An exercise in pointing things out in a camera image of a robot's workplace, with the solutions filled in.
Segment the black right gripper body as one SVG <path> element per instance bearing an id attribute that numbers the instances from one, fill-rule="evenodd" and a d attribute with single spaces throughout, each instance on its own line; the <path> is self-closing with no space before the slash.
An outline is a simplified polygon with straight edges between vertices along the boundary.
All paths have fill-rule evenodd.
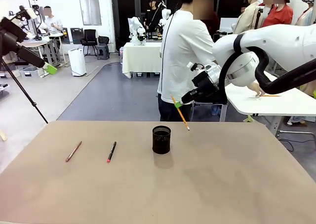
<path id="1" fill-rule="evenodd" d="M 214 93 L 219 90 L 218 86 L 213 83 L 206 71 L 200 71 L 192 82 L 198 93 Z"/>

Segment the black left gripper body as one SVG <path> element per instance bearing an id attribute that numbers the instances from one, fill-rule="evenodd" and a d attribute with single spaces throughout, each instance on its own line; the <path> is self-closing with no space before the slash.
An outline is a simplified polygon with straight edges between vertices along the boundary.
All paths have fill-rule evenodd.
<path id="1" fill-rule="evenodd" d="M 22 43 L 25 37 L 26 33 L 20 27 L 3 17 L 0 22 L 0 56 L 5 56 L 12 51 L 18 57 L 25 59 L 25 48 L 17 44 Z"/>

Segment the person's right hand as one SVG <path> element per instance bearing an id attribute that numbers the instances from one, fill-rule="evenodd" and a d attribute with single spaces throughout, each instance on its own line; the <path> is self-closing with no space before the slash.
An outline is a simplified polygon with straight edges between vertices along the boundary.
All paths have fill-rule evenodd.
<path id="1" fill-rule="evenodd" d="M 248 88 L 254 92 L 256 92 L 256 97 L 261 97 L 265 95 L 265 92 L 261 89 L 258 83 L 252 82 L 248 85 Z"/>

